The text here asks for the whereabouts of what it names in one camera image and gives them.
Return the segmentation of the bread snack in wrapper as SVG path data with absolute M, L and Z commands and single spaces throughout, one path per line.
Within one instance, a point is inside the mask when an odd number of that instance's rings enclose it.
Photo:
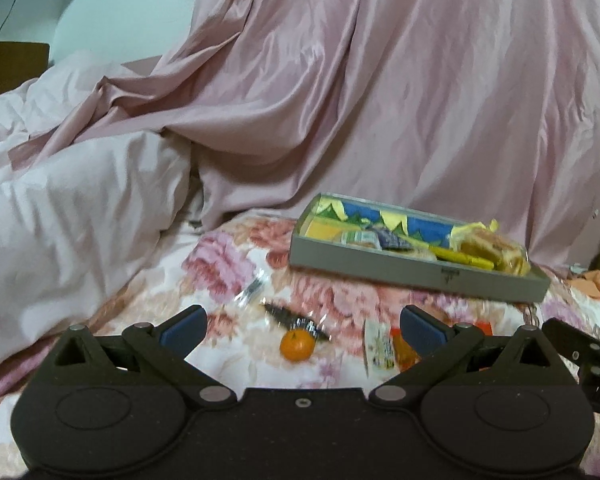
M 498 272 L 525 276 L 531 270 L 527 249 L 500 234 L 495 220 L 488 226 L 481 222 L 453 226 L 449 245 L 468 256 L 492 262 Z

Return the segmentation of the dark seaweed snack packet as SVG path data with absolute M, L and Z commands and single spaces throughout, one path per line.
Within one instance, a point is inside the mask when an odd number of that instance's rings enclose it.
M 306 330 L 316 340 L 330 341 L 330 335 L 312 318 L 291 311 L 287 307 L 276 306 L 276 304 L 263 304 L 263 307 L 265 312 L 286 330 Z

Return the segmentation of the orange red snack packet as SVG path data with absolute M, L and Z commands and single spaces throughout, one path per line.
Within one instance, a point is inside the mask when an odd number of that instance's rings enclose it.
M 424 350 L 426 356 L 436 350 L 440 344 L 445 344 L 449 334 L 445 330 L 435 328 L 415 328 L 404 338 L 398 326 L 390 326 L 390 335 L 396 354 L 396 372 L 404 372 L 420 361 L 417 349 Z

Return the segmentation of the clear wrapper with barcode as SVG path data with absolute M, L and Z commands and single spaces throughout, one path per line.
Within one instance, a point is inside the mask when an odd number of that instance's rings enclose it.
M 266 273 L 262 270 L 258 271 L 252 281 L 234 298 L 234 306 L 242 309 L 259 298 L 267 280 Z

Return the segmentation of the pink satin curtain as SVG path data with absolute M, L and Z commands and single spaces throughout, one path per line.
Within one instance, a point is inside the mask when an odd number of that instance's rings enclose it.
M 600 180 L 600 0 L 197 0 L 148 76 L 10 157 L 138 130 L 193 142 L 208 229 L 335 192 L 498 220 L 560 266 Z

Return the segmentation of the small orange mandarin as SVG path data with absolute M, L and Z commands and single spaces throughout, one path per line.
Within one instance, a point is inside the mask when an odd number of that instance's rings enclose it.
M 315 349 L 315 338 L 302 328 L 288 330 L 279 344 L 279 352 L 289 362 L 308 360 Z

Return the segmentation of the grey snack box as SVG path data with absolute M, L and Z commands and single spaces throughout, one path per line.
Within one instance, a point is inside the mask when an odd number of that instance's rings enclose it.
M 525 276 L 449 245 L 453 226 L 467 224 L 370 200 L 318 194 L 294 227 L 292 266 L 348 278 L 464 296 L 531 304 L 550 279 L 537 266 Z

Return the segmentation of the white green snack packet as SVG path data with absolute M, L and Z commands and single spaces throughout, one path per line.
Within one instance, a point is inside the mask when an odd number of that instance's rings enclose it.
M 366 320 L 363 328 L 363 348 L 368 376 L 386 380 L 396 374 L 398 366 L 389 325 Z

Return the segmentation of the pale pink duvet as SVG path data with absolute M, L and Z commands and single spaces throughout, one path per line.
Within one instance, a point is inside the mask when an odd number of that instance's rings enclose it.
M 140 130 L 27 168 L 9 151 L 57 127 L 126 68 L 76 53 L 0 95 L 0 364 L 89 320 L 154 251 L 188 191 L 190 146 Z

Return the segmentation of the wooden headboard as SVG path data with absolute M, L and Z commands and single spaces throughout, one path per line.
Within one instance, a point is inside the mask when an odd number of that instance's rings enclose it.
M 38 78 L 46 71 L 49 56 L 49 44 L 0 41 L 0 94 Z

